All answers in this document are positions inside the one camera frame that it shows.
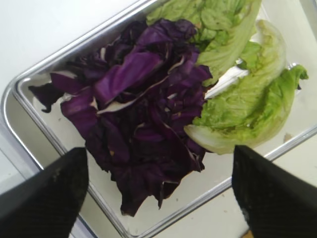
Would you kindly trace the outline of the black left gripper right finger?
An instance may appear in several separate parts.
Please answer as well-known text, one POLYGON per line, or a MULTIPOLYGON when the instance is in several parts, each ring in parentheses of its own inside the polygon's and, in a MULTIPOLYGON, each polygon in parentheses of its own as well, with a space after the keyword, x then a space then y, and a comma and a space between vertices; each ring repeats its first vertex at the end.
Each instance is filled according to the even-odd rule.
POLYGON ((255 238, 315 238, 317 188, 247 146, 233 154, 232 188, 255 238))

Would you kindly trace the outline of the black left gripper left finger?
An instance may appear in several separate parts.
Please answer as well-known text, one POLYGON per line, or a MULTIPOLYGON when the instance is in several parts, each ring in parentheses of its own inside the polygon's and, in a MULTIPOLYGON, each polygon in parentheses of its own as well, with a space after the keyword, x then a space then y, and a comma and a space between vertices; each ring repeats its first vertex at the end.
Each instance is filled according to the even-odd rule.
POLYGON ((76 147, 0 196, 2 238, 67 238, 89 184, 86 150, 76 147))

